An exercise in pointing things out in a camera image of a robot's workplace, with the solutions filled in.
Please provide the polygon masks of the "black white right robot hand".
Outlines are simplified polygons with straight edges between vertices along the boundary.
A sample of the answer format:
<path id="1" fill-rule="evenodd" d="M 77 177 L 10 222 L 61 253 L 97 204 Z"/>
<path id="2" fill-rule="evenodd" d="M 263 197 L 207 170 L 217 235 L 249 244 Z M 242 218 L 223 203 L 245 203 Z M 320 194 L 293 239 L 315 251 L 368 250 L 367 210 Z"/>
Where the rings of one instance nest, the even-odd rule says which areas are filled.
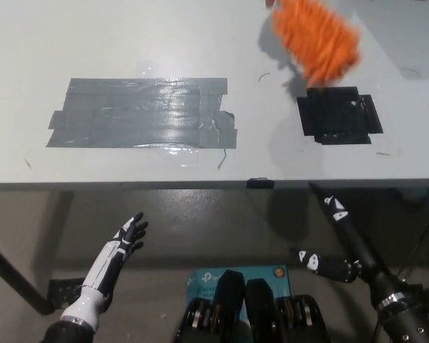
<path id="1" fill-rule="evenodd" d="M 415 302 L 412 287 L 392 274 L 370 240 L 355 227 L 350 211 L 333 193 L 315 183 L 310 188 L 346 257 L 323 257 L 298 248 L 292 251 L 298 261 L 311 272 L 333 281 L 351 283 L 361 278 L 369 287 L 370 301 L 377 312 L 411 307 Z"/>

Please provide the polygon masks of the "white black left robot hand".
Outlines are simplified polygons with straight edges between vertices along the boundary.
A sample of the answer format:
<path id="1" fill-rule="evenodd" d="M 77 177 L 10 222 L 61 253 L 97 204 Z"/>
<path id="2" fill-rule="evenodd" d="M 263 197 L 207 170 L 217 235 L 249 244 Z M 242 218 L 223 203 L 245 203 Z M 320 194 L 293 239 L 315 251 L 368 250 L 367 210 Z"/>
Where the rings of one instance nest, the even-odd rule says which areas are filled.
<path id="1" fill-rule="evenodd" d="M 130 218 L 97 255 L 81 287 L 79 298 L 69 305 L 60 320 L 98 330 L 99 317 L 111 302 L 123 266 L 132 254 L 144 246 L 147 222 L 144 214 Z"/>

